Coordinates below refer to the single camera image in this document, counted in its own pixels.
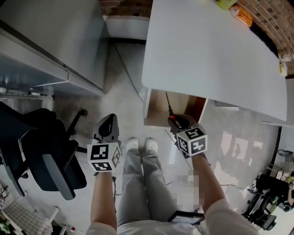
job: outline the leg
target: leg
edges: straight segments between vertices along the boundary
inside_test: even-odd
[[[177,210],[177,205],[166,186],[159,159],[158,143],[149,139],[146,143],[146,154],[142,158],[146,193],[151,219],[167,222]]]
[[[136,141],[137,147],[127,151],[124,163],[123,194],[117,214],[118,226],[150,219],[141,156],[138,151],[139,142],[138,139],[130,139],[126,144],[126,149],[128,145],[130,146],[130,141]]]

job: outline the marker cube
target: marker cube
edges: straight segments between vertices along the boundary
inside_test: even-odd
[[[119,163],[121,151],[118,143],[87,146],[88,163],[95,172],[114,171]]]
[[[179,149],[190,157],[207,150],[207,134],[199,124],[176,135]]]

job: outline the black device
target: black device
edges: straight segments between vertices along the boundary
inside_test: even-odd
[[[28,168],[42,190],[59,191],[66,200],[75,197],[74,189],[86,187],[85,175],[74,154],[87,149],[69,140],[79,117],[86,115],[87,111],[79,111],[66,131],[62,121],[48,109],[22,115],[0,102],[0,155],[20,196],[24,192],[18,180]]]
[[[168,222],[187,223],[192,225],[200,224],[205,220],[203,213],[176,211],[169,219]]]

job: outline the wooden drawer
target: wooden drawer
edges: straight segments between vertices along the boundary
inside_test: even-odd
[[[201,121],[208,99],[175,92],[168,92],[168,96],[174,114],[190,115],[196,122]],[[169,127],[169,105],[165,91],[147,89],[143,112],[145,126]]]

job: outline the orange object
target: orange object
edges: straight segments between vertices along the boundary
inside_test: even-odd
[[[252,25],[253,18],[250,13],[241,6],[235,5],[230,8],[231,14],[241,21],[242,23],[246,24],[248,27]]]

